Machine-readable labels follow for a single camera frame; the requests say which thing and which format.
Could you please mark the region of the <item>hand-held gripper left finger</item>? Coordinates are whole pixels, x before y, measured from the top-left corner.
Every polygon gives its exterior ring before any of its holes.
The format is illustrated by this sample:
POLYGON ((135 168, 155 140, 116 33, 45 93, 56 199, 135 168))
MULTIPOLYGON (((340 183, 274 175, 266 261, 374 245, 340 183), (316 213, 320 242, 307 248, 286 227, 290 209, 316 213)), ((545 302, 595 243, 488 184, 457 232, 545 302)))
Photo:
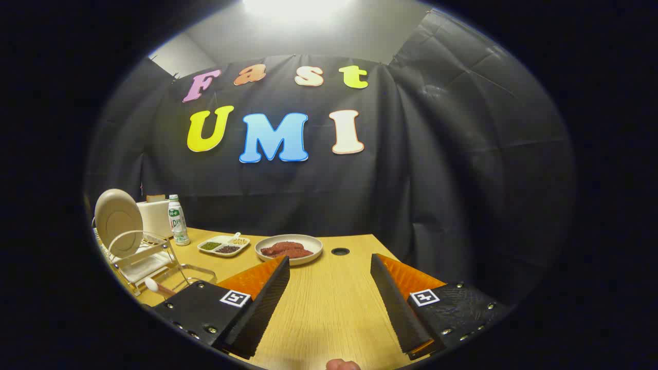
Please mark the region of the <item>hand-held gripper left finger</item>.
POLYGON ((278 256, 220 283, 191 283, 152 312, 178 332, 249 360, 290 278, 289 257, 278 256))

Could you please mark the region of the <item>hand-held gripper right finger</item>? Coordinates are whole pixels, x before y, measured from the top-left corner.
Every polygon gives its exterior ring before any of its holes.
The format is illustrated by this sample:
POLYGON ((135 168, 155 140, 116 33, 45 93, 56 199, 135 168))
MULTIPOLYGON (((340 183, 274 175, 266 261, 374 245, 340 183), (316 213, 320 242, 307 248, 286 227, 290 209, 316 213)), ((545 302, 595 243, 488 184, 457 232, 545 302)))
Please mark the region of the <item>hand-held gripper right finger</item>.
POLYGON ((511 311, 472 284, 444 283, 379 253, 371 257, 370 274, 401 350, 410 360, 463 346, 511 311))

